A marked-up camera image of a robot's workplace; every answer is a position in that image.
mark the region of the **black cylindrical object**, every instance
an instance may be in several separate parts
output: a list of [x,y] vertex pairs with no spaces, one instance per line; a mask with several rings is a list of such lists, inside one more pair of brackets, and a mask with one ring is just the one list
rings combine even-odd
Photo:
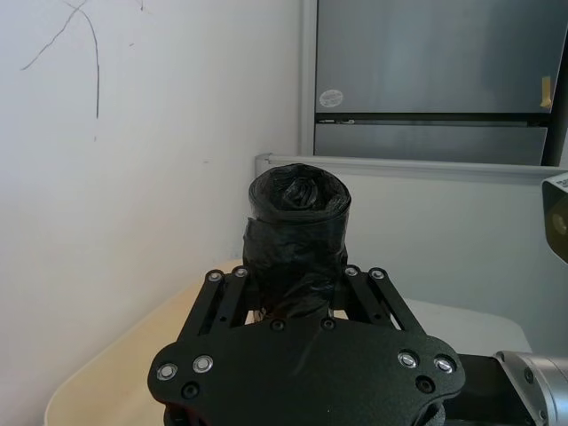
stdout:
[[305,164],[266,171],[250,185],[254,218],[244,235],[243,263],[269,318],[325,313],[347,264],[347,187]]

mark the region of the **silver bolt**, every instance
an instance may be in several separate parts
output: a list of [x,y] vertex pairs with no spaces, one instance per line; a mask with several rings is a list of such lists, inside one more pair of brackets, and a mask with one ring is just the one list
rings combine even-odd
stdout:
[[416,358],[408,352],[401,352],[398,355],[398,362],[406,368],[418,367],[418,361],[416,361]]
[[176,375],[178,366],[175,364],[164,364],[158,368],[158,380],[165,382],[166,380],[171,380]]
[[208,277],[209,281],[219,281],[221,280],[221,274],[219,272],[212,272]]
[[447,359],[436,358],[434,359],[434,365],[444,373],[451,374],[454,372],[454,366]]
[[209,355],[201,355],[193,361],[193,371],[195,373],[207,373],[213,367],[213,358]]
[[371,272],[371,277],[376,280],[382,280],[384,278],[384,273],[382,271],[374,270]]

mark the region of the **black plastic bag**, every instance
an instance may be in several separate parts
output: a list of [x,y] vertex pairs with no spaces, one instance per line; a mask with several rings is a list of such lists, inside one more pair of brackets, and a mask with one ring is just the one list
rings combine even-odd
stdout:
[[351,196],[331,173],[305,164],[266,171],[248,190],[254,218],[243,262],[269,318],[327,312],[347,265]]

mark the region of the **black metal plate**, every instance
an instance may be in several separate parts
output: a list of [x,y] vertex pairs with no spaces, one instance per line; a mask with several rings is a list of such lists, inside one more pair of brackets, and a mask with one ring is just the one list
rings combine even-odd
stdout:
[[[457,354],[437,338],[335,322],[333,330],[324,330],[319,319],[289,319],[277,332],[264,321],[173,343],[154,359],[149,389],[157,400],[182,406],[209,426],[406,426],[430,404],[456,395],[465,382]],[[404,350],[418,355],[417,368],[400,365]],[[196,374],[193,359],[202,354],[214,364]],[[436,369],[438,355],[450,357],[456,371]],[[178,371],[161,382],[156,372],[165,363],[178,365]],[[419,376],[435,383],[434,392],[417,389]],[[182,397],[187,383],[199,385],[197,397]]]

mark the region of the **white partition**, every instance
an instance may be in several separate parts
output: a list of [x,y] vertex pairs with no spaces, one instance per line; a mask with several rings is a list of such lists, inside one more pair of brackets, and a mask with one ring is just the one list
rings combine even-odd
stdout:
[[534,351],[568,355],[568,265],[546,243],[540,195],[560,169],[268,155],[257,172],[293,162],[349,187],[350,262],[385,268],[405,297],[514,320]]

